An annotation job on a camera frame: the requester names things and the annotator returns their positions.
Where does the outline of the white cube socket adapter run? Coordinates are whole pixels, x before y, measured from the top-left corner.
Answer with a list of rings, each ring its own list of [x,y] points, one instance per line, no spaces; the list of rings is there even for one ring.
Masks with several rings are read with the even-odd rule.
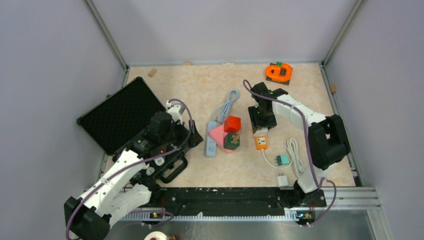
[[[267,133],[268,133],[267,129],[259,129],[255,133],[253,133],[253,136],[254,137],[262,137],[262,136],[266,136]]]

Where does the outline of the pink triangular power strip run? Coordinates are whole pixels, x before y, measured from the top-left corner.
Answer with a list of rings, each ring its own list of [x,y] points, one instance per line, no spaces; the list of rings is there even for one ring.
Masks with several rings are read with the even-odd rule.
[[[219,146],[226,154],[233,152],[231,149],[224,148],[224,137],[228,133],[224,131],[224,125],[213,128],[208,132],[208,136]]]

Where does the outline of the orange power strip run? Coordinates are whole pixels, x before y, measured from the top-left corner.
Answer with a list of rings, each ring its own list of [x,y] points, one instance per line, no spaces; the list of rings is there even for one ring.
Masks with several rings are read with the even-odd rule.
[[[268,148],[268,138],[266,136],[255,137],[255,148],[258,151],[264,151]]]

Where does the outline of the red cube socket adapter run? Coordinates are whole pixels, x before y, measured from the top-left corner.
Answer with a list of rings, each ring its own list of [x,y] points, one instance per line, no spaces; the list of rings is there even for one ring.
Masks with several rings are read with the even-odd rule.
[[[242,120],[240,117],[230,115],[223,124],[225,133],[237,134],[242,128]]]

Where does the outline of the dark green cube adapter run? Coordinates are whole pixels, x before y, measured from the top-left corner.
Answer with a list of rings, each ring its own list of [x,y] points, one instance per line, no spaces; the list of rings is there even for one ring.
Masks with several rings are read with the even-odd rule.
[[[226,150],[236,150],[240,146],[240,135],[237,133],[227,133],[223,138],[223,148]]]

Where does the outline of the teal cube adapter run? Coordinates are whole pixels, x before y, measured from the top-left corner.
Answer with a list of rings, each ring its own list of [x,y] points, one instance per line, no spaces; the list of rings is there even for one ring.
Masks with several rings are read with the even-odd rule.
[[[282,155],[278,155],[275,159],[274,162],[279,166],[279,167],[287,167],[290,166],[291,164],[291,160],[289,158],[288,155],[286,154],[282,154]]]

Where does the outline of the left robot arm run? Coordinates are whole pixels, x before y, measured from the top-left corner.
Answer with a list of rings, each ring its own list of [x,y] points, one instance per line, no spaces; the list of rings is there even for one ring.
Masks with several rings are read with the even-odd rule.
[[[154,188],[135,183],[122,193],[130,179],[139,171],[148,170],[150,162],[164,161],[166,156],[193,148],[191,137],[196,135],[195,121],[190,118],[189,129],[179,145],[167,143],[141,154],[126,148],[114,165],[78,199],[70,197],[64,205],[66,239],[103,240],[112,226],[141,205],[154,207],[160,202],[160,193]]]

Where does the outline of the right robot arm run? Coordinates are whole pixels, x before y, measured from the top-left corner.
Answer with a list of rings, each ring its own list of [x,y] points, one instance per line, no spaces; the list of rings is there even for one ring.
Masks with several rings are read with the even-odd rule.
[[[309,166],[296,181],[299,189],[293,192],[293,200],[307,206],[330,169],[351,152],[343,119],[314,111],[281,88],[270,90],[264,82],[251,86],[246,79],[242,83],[255,100],[255,105],[248,107],[255,137],[265,136],[276,127],[277,115],[303,130]]]

